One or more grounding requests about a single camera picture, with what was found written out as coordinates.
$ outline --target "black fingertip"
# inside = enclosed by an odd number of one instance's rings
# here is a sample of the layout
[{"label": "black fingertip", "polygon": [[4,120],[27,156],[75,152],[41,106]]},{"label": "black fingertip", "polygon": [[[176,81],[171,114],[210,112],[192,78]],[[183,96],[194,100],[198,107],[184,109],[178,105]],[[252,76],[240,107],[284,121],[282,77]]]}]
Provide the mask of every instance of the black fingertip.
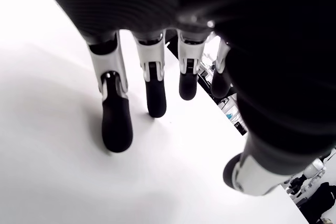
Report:
[{"label": "black fingertip", "polygon": [[103,80],[107,85],[107,98],[103,101],[102,138],[112,152],[126,151],[133,140],[133,129],[128,99],[118,93],[119,75],[111,71]]},{"label": "black fingertip", "polygon": [[112,152],[124,152],[131,146],[133,129],[128,99],[120,98],[112,104],[103,102],[102,138]]},{"label": "black fingertip", "polygon": [[234,156],[225,166],[224,171],[223,171],[223,180],[225,184],[232,189],[234,189],[233,182],[232,182],[232,173],[233,169],[235,168],[235,165],[239,162],[240,160],[241,153],[238,155]]},{"label": "black fingertip", "polygon": [[215,69],[211,83],[211,94],[218,99],[224,98],[228,94],[230,87],[231,83],[226,68],[223,73],[218,73],[217,69]]},{"label": "black fingertip", "polygon": [[197,91],[197,75],[192,73],[180,73],[179,92],[183,100],[193,99]]},{"label": "black fingertip", "polygon": [[162,117],[167,110],[166,93],[164,80],[146,81],[147,108],[149,115],[153,118]]}]

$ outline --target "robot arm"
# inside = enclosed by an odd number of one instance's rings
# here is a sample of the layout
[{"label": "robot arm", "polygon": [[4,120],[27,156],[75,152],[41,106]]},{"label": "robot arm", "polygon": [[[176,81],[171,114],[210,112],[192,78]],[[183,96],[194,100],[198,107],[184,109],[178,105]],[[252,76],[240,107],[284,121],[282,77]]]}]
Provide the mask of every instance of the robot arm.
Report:
[{"label": "robot arm", "polygon": [[[287,193],[290,194],[292,198],[295,198],[295,195],[300,192],[301,194],[305,193],[312,185],[318,181],[324,174],[327,168],[325,167],[324,163],[321,159],[317,158],[304,169],[303,174],[299,178],[295,178],[290,182],[289,187],[286,189]],[[303,183],[310,179],[309,183],[303,185]]]},{"label": "robot arm", "polygon": [[[212,91],[223,96],[232,84],[249,128],[243,153],[224,169],[232,188],[264,195],[335,145],[336,0],[56,1],[88,44],[109,150],[125,151],[133,139],[120,29],[135,36],[153,117],[166,110],[166,29],[178,30],[179,90],[185,100],[195,95],[208,34],[215,31],[229,43],[229,52],[219,51]],[[322,106],[319,116],[308,111],[312,96]]]}]

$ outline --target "black object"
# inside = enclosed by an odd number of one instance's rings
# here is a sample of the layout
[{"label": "black object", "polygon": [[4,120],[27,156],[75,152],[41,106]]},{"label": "black object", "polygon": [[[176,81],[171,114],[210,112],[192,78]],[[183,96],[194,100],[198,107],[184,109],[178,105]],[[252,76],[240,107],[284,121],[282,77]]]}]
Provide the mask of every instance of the black object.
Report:
[{"label": "black object", "polygon": [[112,152],[123,152],[130,147],[133,139],[129,102],[118,93],[120,79],[117,72],[109,71],[101,79],[107,86],[107,98],[102,103],[104,145]]},{"label": "black object", "polygon": [[192,73],[180,73],[179,93],[183,100],[193,99],[197,91],[197,75]]},{"label": "black object", "polygon": [[224,98],[227,96],[231,88],[231,82],[227,73],[227,69],[224,68],[222,73],[218,73],[215,68],[214,76],[211,83],[211,93],[216,98]]},{"label": "black object", "polygon": [[290,182],[289,188],[292,189],[293,195],[299,192],[299,190],[301,189],[301,186],[303,185],[303,182],[305,182],[306,179],[307,179],[306,176],[302,175],[301,177],[295,178]]},{"label": "black object", "polygon": [[157,79],[156,63],[149,63],[150,81],[146,81],[147,108],[149,115],[160,118],[166,113],[166,93],[164,80]]},{"label": "black object", "polygon": [[336,186],[322,183],[316,192],[301,205],[300,211],[307,221],[315,224],[321,215],[335,204]]},{"label": "black object", "polygon": [[234,126],[242,136],[244,136],[247,133],[246,129],[239,122],[236,122]]}]

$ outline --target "robotic finger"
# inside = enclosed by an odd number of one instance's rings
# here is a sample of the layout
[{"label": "robotic finger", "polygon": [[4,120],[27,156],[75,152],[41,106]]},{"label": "robotic finger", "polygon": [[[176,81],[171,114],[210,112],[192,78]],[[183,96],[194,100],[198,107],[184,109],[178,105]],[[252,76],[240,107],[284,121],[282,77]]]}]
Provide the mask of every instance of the robotic finger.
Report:
[{"label": "robotic finger", "polygon": [[211,93],[215,98],[224,98],[231,87],[227,68],[225,68],[225,58],[229,51],[230,47],[223,39],[220,39],[216,68],[211,83]]},{"label": "robotic finger", "polygon": [[148,112],[151,117],[160,118],[165,114],[167,108],[163,69],[165,31],[133,34],[146,83]]},{"label": "robotic finger", "polygon": [[178,31],[178,60],[180,62],[180,96],[191,100],[197,91],[197,73],[200,69],[205,40],[210,33],[187,33]]},{"label": "robotic finger", "polygon": [[110,151],[123,152],[132,143],[133,129],[119,31],[105,42],[89,45],[89,51],[102,93],[103,142]]}]

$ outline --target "white table surface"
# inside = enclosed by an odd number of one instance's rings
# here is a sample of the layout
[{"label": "white table surface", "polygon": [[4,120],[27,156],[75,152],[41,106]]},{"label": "white table surface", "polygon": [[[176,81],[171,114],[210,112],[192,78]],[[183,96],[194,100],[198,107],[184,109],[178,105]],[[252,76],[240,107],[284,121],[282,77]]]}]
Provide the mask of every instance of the white table surface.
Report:
[{"label": "white table surface", "polygon": [[0,0],[0,223],[302,223],[278,187],[243,195],[222,179],[245,139],[198,86],[179,97],[166,50],[167,113],[147,114],[135,42],[121,32],[134,139],[104,148],[85,42],[53,0]]}]

